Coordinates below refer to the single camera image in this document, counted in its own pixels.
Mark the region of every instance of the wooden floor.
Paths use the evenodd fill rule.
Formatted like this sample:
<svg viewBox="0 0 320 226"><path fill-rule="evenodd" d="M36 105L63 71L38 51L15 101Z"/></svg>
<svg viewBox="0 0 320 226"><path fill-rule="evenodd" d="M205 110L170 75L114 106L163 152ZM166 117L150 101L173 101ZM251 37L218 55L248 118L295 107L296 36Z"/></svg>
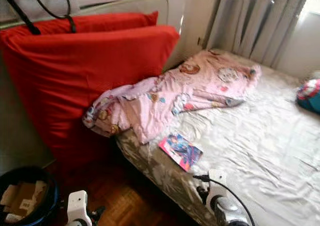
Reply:
<svg viewBox="0 0 320 226"><path fill-rule="evenodd" d="M149 179L134 168L115 147L109 162L93 162L72 177L57 178L62 197L77 190L88 192L90 210L104 205L99 226L178 226L196 224ZM66 223L61 209L52 225Z"/></svg>

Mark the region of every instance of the bed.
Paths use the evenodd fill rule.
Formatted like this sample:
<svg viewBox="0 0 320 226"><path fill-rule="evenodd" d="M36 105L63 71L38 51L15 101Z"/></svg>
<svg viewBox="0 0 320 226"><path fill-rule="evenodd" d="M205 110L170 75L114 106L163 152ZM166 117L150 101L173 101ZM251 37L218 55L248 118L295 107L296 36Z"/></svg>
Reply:
<svg viewBox="0 0 320 226"><path fill-rule="evenodd" d="M240 106L185 112L145 145L132 130L117 136L117 144L127 160L201 225L215 225L215 219L196 191L201 182L192 176L213 168L227 173L227 185L243 199L256 225L320 225L320 117L295 104L299 84L262 66L257 89ZM158 147L172 132L203 151L188 173Z"/></svg>

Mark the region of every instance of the book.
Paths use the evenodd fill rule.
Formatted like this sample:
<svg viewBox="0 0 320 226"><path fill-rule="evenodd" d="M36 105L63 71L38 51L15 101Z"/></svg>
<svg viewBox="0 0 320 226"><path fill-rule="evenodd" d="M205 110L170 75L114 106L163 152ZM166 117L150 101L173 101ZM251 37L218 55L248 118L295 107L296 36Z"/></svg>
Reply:
<svg viewBox="0 0 320 226"><path fill-rule="evenodd" d="M183 170L188 171L200 159L202 151L193 146L180 134L170 134L159 144L159 147L169 155Z"/></svg>

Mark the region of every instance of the blanket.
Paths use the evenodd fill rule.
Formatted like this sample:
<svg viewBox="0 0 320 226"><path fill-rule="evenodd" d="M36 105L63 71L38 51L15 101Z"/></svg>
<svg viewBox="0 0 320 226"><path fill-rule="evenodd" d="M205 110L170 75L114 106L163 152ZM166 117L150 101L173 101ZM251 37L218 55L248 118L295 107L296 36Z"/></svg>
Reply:
<svg viewBox="0 0 320 226"><path fill-rule="evenodd" d="M201 51L178 68L105 91L82 118L106 137L132 128L141 143L154 139L181 112L242 103L261 75L227 54Z"/></svg>

